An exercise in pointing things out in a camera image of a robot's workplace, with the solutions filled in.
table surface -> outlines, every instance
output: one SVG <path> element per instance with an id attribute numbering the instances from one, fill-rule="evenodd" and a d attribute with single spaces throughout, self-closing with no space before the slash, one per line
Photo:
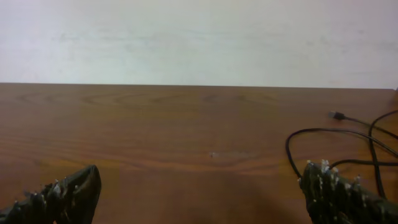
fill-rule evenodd
<path id="1" fill-rule="evenodd" d="M 103 189 L 93 223 L 310 223 L 286 137 L 316 127 L 366 132 L 327 113 L 372 121 L 394 109 L 394 90 L 0 84 L 0 206 L 96 164 Z M 379 123 L 395 133 L 397 124 Z M 370 159 L 367 146 L 339 133 L 291 143 L 301 171 L 308 159 Z M 376 192 L 372 167 L 339 169 Z M 397 168 L 381 170 L 398 202 Z"/>

white wall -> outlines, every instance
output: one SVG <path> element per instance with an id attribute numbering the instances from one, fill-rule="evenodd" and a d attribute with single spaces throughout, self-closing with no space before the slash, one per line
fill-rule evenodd
<path id="1" fill-rule="evenodd" d="M 0 82 L 398 87 L 397 0 L 1 0 Z"/>

black cable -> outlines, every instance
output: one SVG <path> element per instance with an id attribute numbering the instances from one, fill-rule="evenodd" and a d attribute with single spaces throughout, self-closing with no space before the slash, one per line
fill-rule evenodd
<path id="1" fill-rule="evenodd" d="M 352 164 L 360 164 L 360 165 L 372 165 L 374 166 L 375 163 L 373 161 L 363 161 L 359 159 L 344 159 L 341 161 L 337 161 L 330 165 L 330 169 L 344 163 L 352 163 Z M 398 166 L 398 162 L 377 162 L 377 165 L 379 166 Z"/>
<path id="2" fill-rule="evenodd" d="M 371 126 L 371 124 L 369 124 L 369 123 L 367 123 L 367 122 L 365 122 L 365 121 L 361 121 L 360 119 L 356 119 L 356 118 L 347 117 L 347 116 L 345 116 L 345 114 L 340 113 L 340 112 L 336 112 L 336 111 L 331 111 L 331 112 L 329 112 L 329 117 L 334 118 L 334 119 L 337 119 L 337 120 L 344 120 L 344 119 L 346 119 L 346 120 L 348 120 L 348 121 L 354 121 L 354 122 L 363 124 L 363 125 L 365 125 L 365 126 L 367 126 L 367 127 L 370 127 L 370 126 Z M 396 134 L 394 134 L 394 133 L 391 133 L 391 132 L 389 132 L 389 131 L 387 131 L 387 130 L 385 130 L 385 129 L 383 129 L 383 128 L 380 128 L 380 127 L 375 126 L 374 129 L 377 129 L 377 130 L 379 130 L 379 131 L 381 131 L 381 132 L 383 132 L 383 133 L 386 133 L 386 134 L 390 135 L 391 137 L 393 137 L 393 138 L 395 138 L 395 139 L 398 139 L 398 135 L 396 135 Z"/>
<path id="3" fill-rule="evenodd" d="M 358 134 L 362 137 L 371 139 L 372 141 L 376 142 L 377 144 L 379 144 L 381 147 L 383 147 L 384 149 L 387 149 L 389 152 L 393 153 L 393 155 L 395 155 L 396 157 L 398 157 L 398 153 L 395 152 L 393 149 L 391 149 L 389 146 L 385 145 L 383 142 L 380 142 L 379 140 L 368 136 L 367 134 L 361 133 L 359 131 L 353 131 L 350 129 L 341 129 L 341 128 L 307 128 L 307 129 L 301 129 L 299 131 L 296 131 L 294 133 L 292 133 L 285 142 L 285 149 L 286 149 L 286 153 L 287 153 L 287 158 L 289 159 L 290 165 L 292 166 L 294 172 L 296 173 L 298 178 L 301 178 L 301 174 L 299 172 L 299 170 L 297 169 L 296 165 L 294 164 L 292 155 L 290 153 L 290 140 L 292 139 L 292 137 L 294 137 L 296 134 L 300 134 L 300 133 L 304 133 L 304 132 L 314 132 L 314 131 L 330 131 L 330 132 L 337 132 L 337 133 L 353 133 L 353 134 Z"/>
<path id="4" fill-rule="evenodd" d="M 296 173 L 297 177 L 301 178 L 301 174 L 299 172 L 299 170 L 297 169 L 297 167 L 294 164 L 294 161 L 292 159 L 292 155 L 290 153 L 290 148 L 289 148 L 289 143 L 290 140 L 293 136 L 295 136 L 296 134 L 300 134 L 303 132 L 313 132 L 313 131 L 331 131 L 331 132 L 346 132 L 346 133 L 354 133 L 354 134 L 358 134 L 361 135 L 362 137 L 365 137 L 369 140 L 369 149 L 371 151 L 371 155 L 372 155 L 372 161 L 362 161 L 362 160 L 357 160 L 357 159 L 345 159 L 342 161 L 337 161 L 335 163 L 333 163 L 330 168 L 333 168 L 339 164 L 343 164 L 343 163 L 354 163 L 354 164 L 362 164 L 362 165 L 373 165 L 374 166 L 374 171 L 375 171 L 375 176 L 376 176 L 376 184 L 377 184 L 377 190 L 379 192 L 379 195 L 381 197 L 386 197 L 385 193 L 384 193 L 384 189 L 382 186 L 382 181 L 381 181 L 381 174 L 380 174 L 380 170 L 379 170 L 379 166 L 398 166 L 398 162 L 379 162 L 377 160 L 377 155 L 376 155 L 376 151 L 374 150 L 374 144 L 373 142 L 376 142 L 377 144 L 379 144 L 380 146 L 382 146 L 384 149 L 387 149 L 389 152 L 393 153 L 393 155 L 395 155 L 397 157 L 398 153 L 396 153 L 393 149 L 391 149 L 390 147 L 388 147 L 387 145 L 385 145 L 384 143 L 382 143 L 380 140 L 377 140 L 375 138 L 372 137 L 372 131 L 373 129 L 378 129 L 396 139 L 398 139 L 398 136 L 386 131 L 385 129 L 379 128 L 377 126 L 375 126 L 375 124 L 385 118 L 386 116 L 392 115 L 394 113 L 398 113 L 398 110 L 396 111 L 391 111 L 390 113 L 384 114 L 380 117 L 378 117 L 377 119 L 375 119 L 372 124 L 369 124 L 367 122 L 358 120 L 358 119 L 354 119 L 354 118 L 349 118 L 346 117 L 343 113 L 339 113 L 339 112 L 334 112 L 331 111 L 329 112 L 329 116 L 331 116 L 332 118 L 338 119 L 338 120 L 342 120 L 342 119 L 347 119 L 350 121 L 354 121 L 354 122 L 358 122 L 361 124 L 364 124 L 366 126 L 369 126 L 369 134 L 364 134 L 361 132 L 357 132 L 357 131 L 353 131 L 353 130 L 349 130 L 349 129 L 338 129 L 338 128 L 308 128 L 308 129 L 302 129 L 299 131 L 296 131 L 294 133 L 292 133 L 287 139 L 286 139 L 286 143 L 285 143 L 285 149 L 286 149 L 286 153 L 287 153 L 287 157 L 289 159 L 290 165 L 292 166 L 294 172 Z"/>
<path id="5" fill-rule="evenodd" d="M 381 119 L 385 118 L 386 116 L 392 115 L 394 113 L 398 113 L 398 110 L 396 111 L 391 111 L 390 113 L 386 113 L 378 118 L 376 118 L 370 128 L 369 128 L 369 137 L 372 137 L 372 131 L 374 128 L 374 125 Z M 371 155 L 372 155 L 372 160 L 374 163 L 374 175 L 376 176 L 376 185 L 377 185 L 377 191 L 379 192 L 380 197 L 382 198 L 386 198 L 386 193 L 384 192 L 384 187 L 383 187 L 383 183 L 381 181 L 381 173 L 380 173 L 380 168 L 379 165 L 377 164 L 377 155 L 376 155 L 376 150 L 374 150 L 374 144 L 373 144 L 373 139 L 369 138 L 369 149 L 371 151 Z"/>

cable plug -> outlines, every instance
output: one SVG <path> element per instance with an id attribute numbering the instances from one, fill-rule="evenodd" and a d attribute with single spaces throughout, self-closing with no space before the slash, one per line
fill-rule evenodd
<path id="1" fill-rule="evenodd" d="M 346 119 L 346 116 L 343 113 L 339 113 L 336 111 L 329 111 L 329 117 L 337 120 Z"/>

wooden table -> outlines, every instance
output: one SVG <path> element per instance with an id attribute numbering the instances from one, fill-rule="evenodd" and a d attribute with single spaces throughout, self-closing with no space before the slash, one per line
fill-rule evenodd
<path id="1" fill-rule="evenodd" d="M 310 223 L 286 137 L 366 132 L 327 113 L 371 121 L 393 109 L 394 90 L 0 84 L 0 206 L 96 164 L 103 189 L 93 223 Z M 398 133 L 398 116 L 379 125 Z M 307 159 L 370 159 L 365 140 L 338 133 L 303 134 L 292 154 L 300 170 Z M 372 167 L 339 168 L 376 192 Z M 397 168 L 381 170 L 398 202 Z"/>

